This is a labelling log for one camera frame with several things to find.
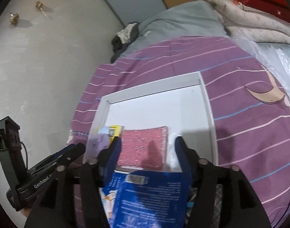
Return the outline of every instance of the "clear plastic bag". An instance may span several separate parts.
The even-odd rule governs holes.
[[[247,38],[231,38],[231,40],[272,73],[285,89],[290,100],[290,58],[281,49],[275,49],[272,46],[263,49]]]

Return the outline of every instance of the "folded white quilt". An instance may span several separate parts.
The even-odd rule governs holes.
[[[290,36],[277,30],[247,27],[235,24],[225,16],[218,13],[220,21],[224,28],[229,32],[230,36],[235,38],[246,37],[255,42],[269,42],[269,43],[286,43],[290,44]]]
[[[230,0],[208,0],[213,8],[237,26],[255,27],[280,31],[290,36],[290,24],[272,15],[244,11]]]

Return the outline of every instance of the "purple striped blanket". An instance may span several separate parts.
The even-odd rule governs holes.
[[[71,142],[86,143],[102,96],[196,71],[210,99],[219,165],[241,167],[276,224],[290,199],[289,101],[273,76],[226,38],[181,37],[120,58],[114,65],[100,65],[75,111]],[[75,194],[77,221],[83,227],[78,186]]]

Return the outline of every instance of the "crescent moon print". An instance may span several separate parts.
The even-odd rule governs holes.
[[[265,93],[256,93],[256,92],[248,89],[247,87],[246,87],[246,89],[254,98],[258,99],[262,103],[265,103],[268,105],[280,103],[285,98],[285,94],[277,86],[276,80],[273,77],[273,75],[264,66],[262,66],[262,67],[264,68],[265,72],[267,73],[267,76],[268,76],[273,88],[270,91],[265,92]]]

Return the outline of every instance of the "stack of bedding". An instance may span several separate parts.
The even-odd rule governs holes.
[[[232,37],[290,44],[290,9],[285,0],[208,0]]]

